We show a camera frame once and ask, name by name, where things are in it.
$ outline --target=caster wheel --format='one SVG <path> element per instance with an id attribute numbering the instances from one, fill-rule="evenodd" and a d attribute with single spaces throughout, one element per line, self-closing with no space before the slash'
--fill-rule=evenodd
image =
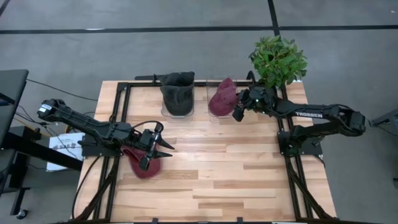
<path id="1" fill-rule="evenodd" d="M 18 212 L 18 215 L 17 215 L 17 219 L 21 220 L 21 219 L 25 218 L 27 216 L 28 212 L 29 212 L 28 210 L 20 209 Z"/>

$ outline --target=white paper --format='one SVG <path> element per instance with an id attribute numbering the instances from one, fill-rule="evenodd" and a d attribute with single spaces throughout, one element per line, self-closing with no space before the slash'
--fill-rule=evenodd
<path id="1" fill-rule="evenodd" d="M 84 133 L 70 133 L 70 134 L 60 134 L 58 137 L 51 137 L 49 148 L 57 150 L 58 152 L 68 155 L 72 158 L 75 158 L 76 156 L 78 160 L 82 161 L 83 156 L 81 155 L 81 145 L 79 145 L 77 142 L 81 141 L 83 139 L 83 136 Z M 47 170 L 49 171 L 64 170 L 64 169 L 67 168 L 53 164 L 51 162 L 47 163 Z"/>

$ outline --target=maroon cloth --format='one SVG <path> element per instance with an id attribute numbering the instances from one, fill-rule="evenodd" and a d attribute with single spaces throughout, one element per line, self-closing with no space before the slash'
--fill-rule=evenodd
<path id="1" fill-rule="evenodd" d="M 216 94 L 211 98 L 209 110 L 216 116 L 226 116 L 234 110 L 237 103 L 235 83 L 226 78 L 218 85 Z"/>
<path id="2" fill-rule="evenodd" d="M 139 161 L 145 156 L 146 152 L 127 146 L 122 146 L 121 150 L 126 156 L 128 156 L 131 169 L 138 178 L 148 179 L 160 172 L 160 168 L 162 167 L 160 159 L 151 160 L 149 162 L 148 170 L 144 171 L 139 168 Z"/>

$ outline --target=black cloth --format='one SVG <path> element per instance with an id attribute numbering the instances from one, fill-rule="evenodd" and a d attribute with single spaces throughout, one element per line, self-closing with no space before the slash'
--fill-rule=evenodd
<path id="1" fill-rule="evenodd" d="M 3 70 L 0 71 L 0 93 L 15 100 L 15 104 L 0 106 L 0 145 L 7 134 L 19 100 L 24 91 L 28 70 Z"/>
<path id="2" fill-rule="evenodd" d="M 170 114 L 185 116 L 193 108 L 194 72 L 175 72 L 159 78 L 164 104 Z"/>

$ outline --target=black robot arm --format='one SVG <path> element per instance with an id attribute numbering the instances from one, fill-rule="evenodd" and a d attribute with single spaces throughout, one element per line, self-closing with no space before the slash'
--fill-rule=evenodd
<path id="1" fill-rule="evenodd" d="M 280 144 L 288 148 L 300 149 L 302 144 L 312 140 L 316 146 L 324 136 L 330 134 L 342 134 L 345 136 L 360 136 L 365 128 L 365 117 L 358 111 L 354 111 L 345 105 L 303 105 L 295 104 L 289 100 L 277 97 L 275 91 L 263 86 L 250 86 L 239 94 L 239 104 L 235 107 L 233 117 L 241 121 L 244 110 L 268 114 L 277 118 L 287 116 L 301 116 L 306 118 L 327 119 L 328 123 L 314 124 L 303 127 L 293 126 L 289 132 L 279 133 Z"/>
<path id="2" fill-rule="evenodd" d="M 174 149 L 170 144 L 162 139 L 162 123 L 158 121 L 148 121 L 156 123 L 154 131 L 145 129 L 142 133 L 124 122 L 101 122 L 87 115 L 81 114 L 69 108 L 63 100 L 45 100 L 38 110 L 40 119 L 49 122 L 63 122 L 75 129 L 78 129 L 92 136 L 102 146 L 119 151 L 121 146 L 134 147 L 146 151 L 146 156 L 140 161 L 139 167 L 143 170 L 148 169 L 149 161 L 161 157 L 170 157 L 171 154 L 155 150 L 155 145 Z"/>

